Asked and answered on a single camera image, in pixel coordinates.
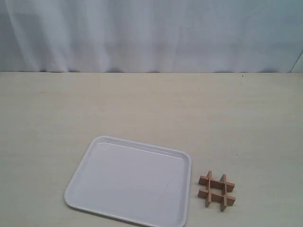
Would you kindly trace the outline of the wooden notched puzzle piece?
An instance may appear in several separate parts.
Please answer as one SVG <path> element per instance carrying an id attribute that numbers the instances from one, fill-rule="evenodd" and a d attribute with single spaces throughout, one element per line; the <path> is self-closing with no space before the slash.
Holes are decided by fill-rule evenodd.
<path id="1" fill-rule="evenodd" d="M 227 184 L 226 184 L 226 174 L 223 174 L 220 182 L 222 183 L 221 194 L 223 196 L 220 204 L 220 211 L 223 212 L 227 207 Z"/>
<path id="2" fill-rule="evenodd" d="M 226 185 L 227 192 L 232 192 L 235 187 L 234 183 L 230 183 L 230 182 L 224 183 L 218 180 L 214 180 L 213 178 L 209 179 L 209 177 L 202 175 L 200 176 L 198 183 L 199 185 L 207 186 L 209 181 L 211 188 L 222 189 L 223 186 Z"/>
<path id="3" fill-rule="evenodd" d="M 205 199 L 205 206 L 208 207 L 210 205 L 210 203 L 212 202 L 212 194 L 211 194 L 211 179 L 212 179 L 212 171 L 208 171 L 207 174 L 208 180 L 206 183 L 205 188 L 207 189 L 207 196 Z"/>
<path id="4" fill-rule="evenodd" d="M 208 194 L 209 194 L 208 190 L 200 189 L 198 192 L 198 197 L 206 199 Z M 212 192 L 210 194 L 211 194 L 211 200 L 214 202 L 221 202 L 223 200 L 223 195 L 212 193 Z M 235 197 L 232 197 L 229 195 L 226 196 L 226 199 L 227 199 L 228 206 L 232 206 L 234 204 L 234 202 L 236 201 Z"/>

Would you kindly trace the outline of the white plastic tray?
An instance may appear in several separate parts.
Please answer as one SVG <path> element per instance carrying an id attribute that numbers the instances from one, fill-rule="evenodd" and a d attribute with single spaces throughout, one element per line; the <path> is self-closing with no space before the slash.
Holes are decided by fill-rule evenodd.
<path id="1" fill-rule="evenodd" d="M 147 227 L 186 224 L 192 160 L 180 150 L 95 138 L 65 193 L 76 210 Z"/>

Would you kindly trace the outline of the white curtain backdrop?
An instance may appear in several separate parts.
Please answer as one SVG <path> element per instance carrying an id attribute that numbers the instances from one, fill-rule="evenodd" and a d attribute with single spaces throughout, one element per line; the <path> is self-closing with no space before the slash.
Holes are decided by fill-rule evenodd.
<path id="1" fill-rule="evenodd" d="M 0 69 L 302 72 L 300 0 L 3 0 Z"/>

